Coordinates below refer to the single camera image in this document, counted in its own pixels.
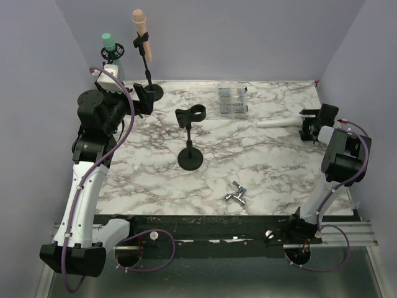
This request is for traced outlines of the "black tripod shock-mount stand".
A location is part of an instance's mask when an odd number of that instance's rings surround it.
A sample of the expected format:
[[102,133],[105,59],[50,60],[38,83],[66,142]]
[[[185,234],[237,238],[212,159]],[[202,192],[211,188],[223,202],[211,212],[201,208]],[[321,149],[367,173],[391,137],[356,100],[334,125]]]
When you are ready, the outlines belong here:
[[104,59],[102,65],[114,64],[118,61],[125,53],[123,45],[116,43],[114,50],[107,50],[105,47],[100,51],[101,57]]

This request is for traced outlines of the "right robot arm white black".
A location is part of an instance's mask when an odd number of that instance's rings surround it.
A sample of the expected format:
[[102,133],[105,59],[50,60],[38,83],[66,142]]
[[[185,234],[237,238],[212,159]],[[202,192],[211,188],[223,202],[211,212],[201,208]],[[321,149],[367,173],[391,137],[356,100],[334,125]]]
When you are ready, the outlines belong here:
[[363,180],[366,174],[372,139],[361,126],[337,120],[338,112],[338,107],[329,104],[299,112],[301,140],[323,143],[327,149],[314,192],[285,226],[286,238],[292,243],[311,240],[321,230],[323,217],[339,193]]

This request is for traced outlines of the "black tall round-base stand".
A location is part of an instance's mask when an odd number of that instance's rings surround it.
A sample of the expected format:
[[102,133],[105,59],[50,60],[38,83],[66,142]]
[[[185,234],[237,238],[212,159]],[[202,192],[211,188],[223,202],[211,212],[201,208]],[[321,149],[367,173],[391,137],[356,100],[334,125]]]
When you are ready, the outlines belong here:
[[146,50],[144,47],[144,43],[148,42],[148,39],[149,34],[147,32],[141,35],[137,32],[137,38],[134,39],[133,46],[139,50],[140,56],[142,57],[145,66],[145,76],[148,81],[148,85],[145,87],[145,91],[151,91],[154,95],[153,101],[156,102],[164,96],[164,91],[160,85],[153,84],[152,82],[151,72],[148,69],[148,64],[146,61]]

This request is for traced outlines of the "black round-base microphone stand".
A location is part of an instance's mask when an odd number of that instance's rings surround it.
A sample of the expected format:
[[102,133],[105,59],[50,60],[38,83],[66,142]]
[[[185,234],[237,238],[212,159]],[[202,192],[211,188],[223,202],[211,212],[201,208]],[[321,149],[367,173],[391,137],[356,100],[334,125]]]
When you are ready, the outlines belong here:
[[206,108],[201,104],[193,105],[191,108],[175,110],[177,123],[187,131],[186,147],[182,149],[177,157],[179,166],[186,171],[199,169],[203,163],[202,152],[195,148],[191,139],[192,122],[201,122],[206,118]]

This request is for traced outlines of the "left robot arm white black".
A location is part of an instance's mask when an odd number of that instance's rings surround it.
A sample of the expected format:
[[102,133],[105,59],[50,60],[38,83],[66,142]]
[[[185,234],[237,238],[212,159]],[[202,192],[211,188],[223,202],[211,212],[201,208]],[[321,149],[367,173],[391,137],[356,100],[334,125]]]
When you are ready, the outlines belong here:
[[156,101],[152,87],[135,83],[133,88],[138,100],[132,102],[100,86],[78,97],[81,125],[72,146],[71,191],[53,242],[42,245],[39,253],[56,273],[98,277],[117,242],[131,245],[137,239],[137,229],[123,219],[111,219],[96,232],[92,229],[99,192],[119,145],[114,137],[117,128],[126,115],[150,115]]

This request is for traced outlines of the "white microphone grey mesh head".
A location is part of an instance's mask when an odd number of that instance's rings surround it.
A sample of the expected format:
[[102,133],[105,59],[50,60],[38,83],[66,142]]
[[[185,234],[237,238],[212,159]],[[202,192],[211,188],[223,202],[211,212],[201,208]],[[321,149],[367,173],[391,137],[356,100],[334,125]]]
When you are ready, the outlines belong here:
[[285,119],[264,120],[257,123],[258,128],[274,128],[274,127],[299,127],[303,123],[301,117],[291,117]]

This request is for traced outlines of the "chrome faucet tap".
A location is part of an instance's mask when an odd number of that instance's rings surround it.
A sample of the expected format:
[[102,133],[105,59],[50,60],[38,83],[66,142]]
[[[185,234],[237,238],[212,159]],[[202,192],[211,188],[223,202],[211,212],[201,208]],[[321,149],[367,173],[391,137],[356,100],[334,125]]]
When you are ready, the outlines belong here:
[[245,195],[247,189],[240,185],[237,181],[233,181],[232,185],[237,187],[238,190],[235,193],[227,194],[225,196],[225,200],[229,201],[230,199],[235,199],[240,205],[246,205],[246,201],[244,200],[243,196]]

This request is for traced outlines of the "aluminium frame rail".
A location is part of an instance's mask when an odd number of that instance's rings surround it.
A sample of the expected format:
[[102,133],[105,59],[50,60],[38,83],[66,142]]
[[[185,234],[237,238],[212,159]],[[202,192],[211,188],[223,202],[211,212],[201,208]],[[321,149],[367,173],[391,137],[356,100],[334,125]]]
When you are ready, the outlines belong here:
[[334,227],[326,227],[322,231],[322,246],[347,246],[347,237],[351,247],[378,246],[371,222],[333,222],[326,223]]

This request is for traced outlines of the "clear plastic screw box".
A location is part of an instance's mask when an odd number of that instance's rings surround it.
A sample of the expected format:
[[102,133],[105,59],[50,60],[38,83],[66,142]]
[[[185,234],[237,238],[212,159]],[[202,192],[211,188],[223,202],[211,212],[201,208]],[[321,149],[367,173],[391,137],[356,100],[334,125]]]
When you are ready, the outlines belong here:
[[246,104],[247,87],[241,83],[219,83],[217,90],[218,115],[227,119],[246,119],[248,105]]

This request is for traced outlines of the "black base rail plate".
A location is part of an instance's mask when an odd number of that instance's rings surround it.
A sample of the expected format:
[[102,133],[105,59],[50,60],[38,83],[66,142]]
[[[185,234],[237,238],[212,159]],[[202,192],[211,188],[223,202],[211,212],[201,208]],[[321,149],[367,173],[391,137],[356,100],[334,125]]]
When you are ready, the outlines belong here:
[[156,229],[158,238],[143,235],[117,247],[122,260],[142,257],[165,260],[184,259],[281,258],[287,245],[294,248],[320,244],[310,234],[295,230],[295,218],[287,215],[96,215],[94,223],[103,227],[112,219],[126,220],[130,235]]

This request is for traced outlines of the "peach microphone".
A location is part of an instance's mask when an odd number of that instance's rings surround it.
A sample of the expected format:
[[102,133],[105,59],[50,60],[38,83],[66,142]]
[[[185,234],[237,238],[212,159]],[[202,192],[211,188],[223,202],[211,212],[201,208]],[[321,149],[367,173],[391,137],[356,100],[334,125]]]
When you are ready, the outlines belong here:
[[[148,33],[148,29],[146,26],[146,16],[145,13],[141,9],[135,9],[132,13],[133,22],[137,27],[137,32],[140,37],[144,36],[144,34]],[[152,62],[153,56],[151,52],[151,47],[149,44],[149,40],[143,42],[143,47],[145,49],[145,58]]]

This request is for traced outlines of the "green microphone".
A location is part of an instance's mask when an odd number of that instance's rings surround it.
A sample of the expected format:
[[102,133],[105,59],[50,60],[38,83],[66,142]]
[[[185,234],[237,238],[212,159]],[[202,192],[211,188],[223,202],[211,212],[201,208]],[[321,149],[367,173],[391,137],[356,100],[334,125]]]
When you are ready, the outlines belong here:
[[[115,44],[116,44],[116,42],[114,41],[114,38],[113,38],[113,36],[112,36],[110,33],[104,33],[104,34],[102,34],[102,37],[101,37],[101,38],[102,38],[103,46],[104,46],[107,50],[114,50],[114,49],[115,49]],[[121,67],[123,68],[120,59],[119,59],[118,61],[116,61],[114,64],[115,64],[115,65],[119,65],[119,66],[121,66]]]

